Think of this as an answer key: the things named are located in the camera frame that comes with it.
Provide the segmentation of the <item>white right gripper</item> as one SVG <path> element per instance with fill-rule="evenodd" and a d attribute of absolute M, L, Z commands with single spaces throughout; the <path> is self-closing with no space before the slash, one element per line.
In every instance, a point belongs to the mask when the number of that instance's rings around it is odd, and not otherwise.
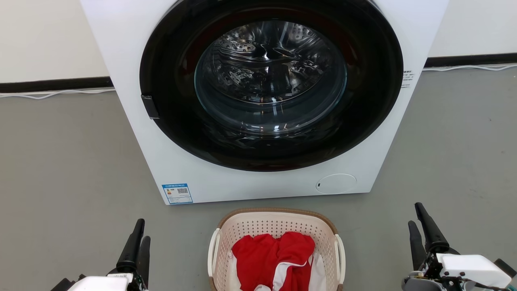
<path fill-rule="evenodd" d="M 482 255 L 446 253 L 450 244 L 422 203 L 415 203 L 425 236 L 425 247 L 414 221 L 408 221 L 412 269 L 402 280 L 403 291 L 515 291 L 516 273 L 502 260 Z"/>

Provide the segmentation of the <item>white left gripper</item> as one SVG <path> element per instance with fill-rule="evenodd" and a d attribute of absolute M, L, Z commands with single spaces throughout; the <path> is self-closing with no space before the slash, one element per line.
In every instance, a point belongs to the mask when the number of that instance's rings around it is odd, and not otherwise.
<path fill-rule="evenodd" d="M 107 276 L 83 276 L 78 280 L 64 278 L 52 291 L 145 291 L 149 287 L 150 236 L 144 236 L 145 220 L 135 223 L 116 270 Z"/>

